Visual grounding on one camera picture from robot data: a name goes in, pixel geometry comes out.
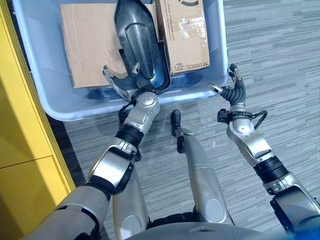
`cardboard sheet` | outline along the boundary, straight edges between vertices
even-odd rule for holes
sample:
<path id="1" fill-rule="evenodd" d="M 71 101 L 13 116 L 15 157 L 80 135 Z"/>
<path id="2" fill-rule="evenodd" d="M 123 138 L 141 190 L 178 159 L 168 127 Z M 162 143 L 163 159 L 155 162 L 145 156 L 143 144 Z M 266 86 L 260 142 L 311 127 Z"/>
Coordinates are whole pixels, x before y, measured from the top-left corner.
<path id="1" fill-rule="evenodd" d="M 146 4 L 158 34 L 156 8 Z M 104 65 L 117 76 L 127 75 L 119 54 L 121 44 L 114 24 L 115 3 L 81 3 L 60 6 L 65 50 L 75 88 L 109 85 Z"/>

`blue object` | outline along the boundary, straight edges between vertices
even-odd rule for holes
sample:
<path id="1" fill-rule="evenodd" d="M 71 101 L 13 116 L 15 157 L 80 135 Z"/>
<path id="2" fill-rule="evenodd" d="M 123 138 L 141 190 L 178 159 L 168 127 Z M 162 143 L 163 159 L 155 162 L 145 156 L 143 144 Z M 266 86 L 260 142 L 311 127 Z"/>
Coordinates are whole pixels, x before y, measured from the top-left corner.
<path id="1" fill-rule="evenodd" d="M 108 87 L 73 88 L 61 26 L 60 4 L 116 2 L 116 0 L 13 0 L 40 103 L 52 118 L 60 121 L 85 119 L 117 112 L 126 104 L 113 89 Z M 203 2 L 210 66 L 171 77 L 170 87 L 158 95 L 161 105 L 209 98 L 216 94 L 208 90 L 209 83 L 220 87 L 228 84 L 223 1 Z"/>

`black cylinder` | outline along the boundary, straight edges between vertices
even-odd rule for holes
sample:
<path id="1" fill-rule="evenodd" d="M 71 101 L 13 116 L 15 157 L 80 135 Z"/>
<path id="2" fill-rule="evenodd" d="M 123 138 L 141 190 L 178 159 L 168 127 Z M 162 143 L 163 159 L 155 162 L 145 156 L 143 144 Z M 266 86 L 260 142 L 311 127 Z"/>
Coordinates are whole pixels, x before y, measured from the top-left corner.
<path id="1" fill-rule="evenodd" d="M 124 124 L 116 133 L 115 137 L 129 142 L 137 148 L 141 143 L 144 134 L 143 132 L 139 131 L 138 128 Z"/>
<path id="2" fill-rule="evenodd" d="M 277 156 L 272 156 L 269 159 L 258 163 L 253 169 L 264 184 L 282 178 L 289 173 Z"/>

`robot leg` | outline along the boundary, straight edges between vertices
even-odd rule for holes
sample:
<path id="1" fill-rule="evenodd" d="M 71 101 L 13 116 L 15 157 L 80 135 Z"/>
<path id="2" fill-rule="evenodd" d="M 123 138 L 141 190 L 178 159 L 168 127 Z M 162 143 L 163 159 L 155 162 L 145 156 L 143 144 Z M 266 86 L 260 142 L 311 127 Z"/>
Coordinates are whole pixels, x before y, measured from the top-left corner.
<path id="1" fill-rule="evenodd" d="M 114 233 L 118 240 L 146 230 L 150 223 L 136 169 L 133 170 L 125 190 L 112 198 L 112 213 Z"/>
<path id="2" fill-rule="evenodd" d="M 203 147 L 193 133 L 181 127 L 181 113 L 171 114 L 172 135 L 177 138 L 177 151 L 185 153 L 195 209 L 203 222 L 222 223 L 227 206 L 219 181 Z"/>

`black cable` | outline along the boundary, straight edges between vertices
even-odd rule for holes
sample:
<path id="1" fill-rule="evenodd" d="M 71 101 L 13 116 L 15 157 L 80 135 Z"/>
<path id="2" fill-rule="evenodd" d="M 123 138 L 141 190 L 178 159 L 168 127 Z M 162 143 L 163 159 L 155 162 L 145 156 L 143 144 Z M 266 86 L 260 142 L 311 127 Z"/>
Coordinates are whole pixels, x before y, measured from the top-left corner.
<path id="1" fill-rule="evenodd" d="M 258 112 L 258 113 L 256 113 L 256 114 L 254 114 L 253 116 L 252 116 L 252 119 L 256 119 L 257 117 L 259 117 L 259 116 L 261 116 L 262 115 L 262 117 L 259 119 L 259 121 L 256 123 L 256 125 L 254 126 L 254 129 L 256 130 L 259 126 L 260 126 L 260 124 L 262 124 L 262 122 L 265 120 L 265 118 L 267 117 L 267 115 L 268 115 L 268 112 L 266 111 L 266 110 L 263 110 L 263 111 L 261 111 L 261 112 Z"/>
<path id="2" fill-rule="evenodd" d="M 232 224 L 233 224 L 233 225 L 236 225 L 236 224 L 235 224 L 235 221 L 233 220 L 233 218 L 232 218 L 232 216 L 231 216 L 231 214 L 230 214 L 230 212 L 229 212 L 229 211 L 226 211 L 226 212 L 227 212 L 228 218 L 230 219 L 230 221 L 232 222 Z"/>

